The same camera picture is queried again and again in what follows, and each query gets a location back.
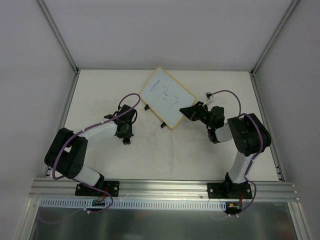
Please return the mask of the white whiteboard yellow frame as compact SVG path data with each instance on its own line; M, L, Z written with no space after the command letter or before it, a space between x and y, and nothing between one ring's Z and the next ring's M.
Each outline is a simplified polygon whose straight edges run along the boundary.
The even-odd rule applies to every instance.
M162 67L155 69L139 95L170 129L176 128L183 118L180 109L193 106L197 100L194 94Z

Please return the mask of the black whiteboard eraser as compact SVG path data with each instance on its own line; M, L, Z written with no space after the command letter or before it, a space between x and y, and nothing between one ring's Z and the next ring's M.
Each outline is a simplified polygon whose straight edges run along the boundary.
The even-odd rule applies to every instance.
M122 143L123 143L124 145L130 145L130 144L131 144L131 139L130 139L130 138L124 138L124 139L122 140Z

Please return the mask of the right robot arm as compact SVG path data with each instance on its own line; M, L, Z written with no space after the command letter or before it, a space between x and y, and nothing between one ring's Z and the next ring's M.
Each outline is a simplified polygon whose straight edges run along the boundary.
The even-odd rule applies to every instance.
M179 110L190 121L205 124L208 138L213 144L233 140L236 156L231 169L221 183L208 183L209 199L252 199L248 174L254 160L271 145L270 133L254 113L225 119L223 107L208 106L199 101Z

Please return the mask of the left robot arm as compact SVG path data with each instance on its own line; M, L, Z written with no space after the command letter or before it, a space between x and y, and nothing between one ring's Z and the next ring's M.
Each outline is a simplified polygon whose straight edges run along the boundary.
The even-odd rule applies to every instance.
M102 122L78 132L61 128L45 155L44 163L52 168L53 177L58 172L62 177L86 186L93 195L99 195L104 191L105 177L84 164L87 149L109 137L117 137L129 145L137 117L137 110L124 104L114 114L104 116Z

